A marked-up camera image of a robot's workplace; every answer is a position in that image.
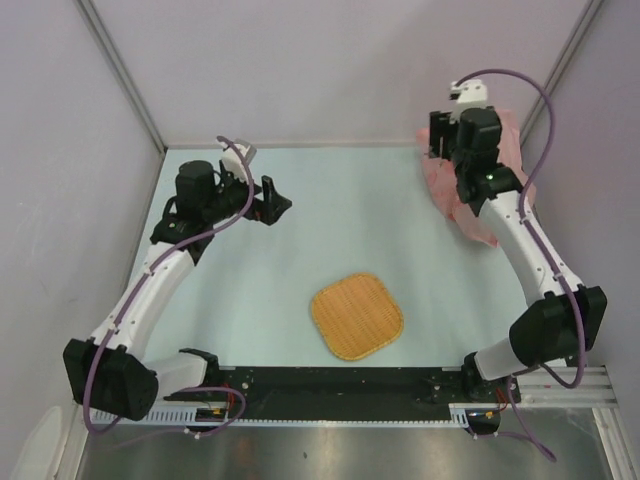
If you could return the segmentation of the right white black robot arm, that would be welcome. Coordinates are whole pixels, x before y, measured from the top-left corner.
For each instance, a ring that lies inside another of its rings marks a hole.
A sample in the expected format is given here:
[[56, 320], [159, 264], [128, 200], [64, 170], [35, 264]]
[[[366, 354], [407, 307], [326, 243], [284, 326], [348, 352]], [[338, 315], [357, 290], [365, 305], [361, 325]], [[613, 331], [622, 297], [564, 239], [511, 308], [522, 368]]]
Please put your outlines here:
[[460, 200], [496, 236], [527, 305], [505, 339], [465, 357], [461, 388], [473, 401], [493, 394], [497, 380], [562, 358], [576, 359], [580, 379], [607, 306], [602, 288], [586, 286], [562, 261], [533, 216], [522, 182], [499, 162], [501, 134], [492, 107], [430, 114], [429, 154], [452, 164]]

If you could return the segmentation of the woven bamboo tray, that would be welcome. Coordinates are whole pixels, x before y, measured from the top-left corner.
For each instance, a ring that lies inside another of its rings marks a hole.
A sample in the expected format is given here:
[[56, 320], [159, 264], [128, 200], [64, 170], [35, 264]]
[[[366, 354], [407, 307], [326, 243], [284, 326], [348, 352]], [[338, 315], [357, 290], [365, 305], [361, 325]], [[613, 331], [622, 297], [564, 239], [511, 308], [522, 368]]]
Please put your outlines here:
[[400, 337], [404, 316], [384, 283], [371, 273], [355, 273], [318, 291], [312, 319], [333, 355], [359, 361]]

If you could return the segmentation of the pink plastic bag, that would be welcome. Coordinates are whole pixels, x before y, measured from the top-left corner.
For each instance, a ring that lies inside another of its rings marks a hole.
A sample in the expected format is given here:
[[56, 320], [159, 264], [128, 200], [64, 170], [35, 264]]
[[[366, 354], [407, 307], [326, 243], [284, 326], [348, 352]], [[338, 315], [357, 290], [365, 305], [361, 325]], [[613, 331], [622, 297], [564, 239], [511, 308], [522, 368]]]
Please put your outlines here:
[[[502, 123], [502, 134], [498, 145], [498, 161], [511, 168], [522, 185], [529, 179], [523, 170], [520, 151], [520, 128], [516, 115], [506, 109], [497, 109]], [[463, 204], [456, 191], [456, 177], [450, 161], [440, 157], [431, 158], [429, 153], [429, 128], [416, 132], [416, 141], [423, 154], [422, 170], [431, 199], [440, 213], [457, 224], [470, 240], [482, 242], [489, 247], [498, 247], [495, 235], [474, 216], [471, 208]]]

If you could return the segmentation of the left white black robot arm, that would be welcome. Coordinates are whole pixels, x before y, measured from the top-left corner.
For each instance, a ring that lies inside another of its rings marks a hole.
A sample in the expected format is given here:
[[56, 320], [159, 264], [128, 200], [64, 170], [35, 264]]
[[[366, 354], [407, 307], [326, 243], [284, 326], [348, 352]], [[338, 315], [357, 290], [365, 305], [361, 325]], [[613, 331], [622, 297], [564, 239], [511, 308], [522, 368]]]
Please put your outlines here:
[[74, 400], [85, 413], [139, 421], [159, 399], [194, 394], [207, 400], [222, 384], [218, 358], [194, 348], [145, 365], [156, 323], [214, 236], [240, 219], [276, 223], [292, 207], [271, 177], [252, 182], [240, 160], [179, 167], [175, 194], [150, 237], [141, 269], [108, 317], [86, 340], [72, 339], [63, 360]]

